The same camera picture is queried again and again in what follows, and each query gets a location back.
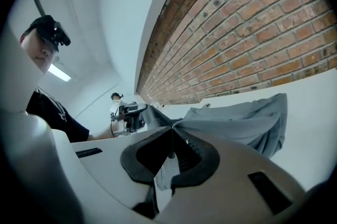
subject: gray fabric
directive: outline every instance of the gray fabric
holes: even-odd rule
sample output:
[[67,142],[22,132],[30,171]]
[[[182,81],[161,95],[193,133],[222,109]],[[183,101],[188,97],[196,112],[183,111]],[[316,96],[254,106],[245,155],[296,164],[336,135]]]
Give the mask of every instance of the gray fabric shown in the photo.
[[286,94],[221,108],[191,108],[173,128],[193,129],[253,147],[270,158],[284,142]]

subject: white floor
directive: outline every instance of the white floor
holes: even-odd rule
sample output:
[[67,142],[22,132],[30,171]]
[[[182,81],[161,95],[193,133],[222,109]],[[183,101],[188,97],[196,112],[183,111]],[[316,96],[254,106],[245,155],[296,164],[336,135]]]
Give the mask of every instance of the white floor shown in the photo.
[[162,112],[171,119],[184,117],[190,107],[211,108],[288,96],[288,120],[283,148],[272,161],[294,176],[305,190],[326,180],[337,160],[337,70],[303,80],[242,94],[203,99],[198,104],[167,105]]

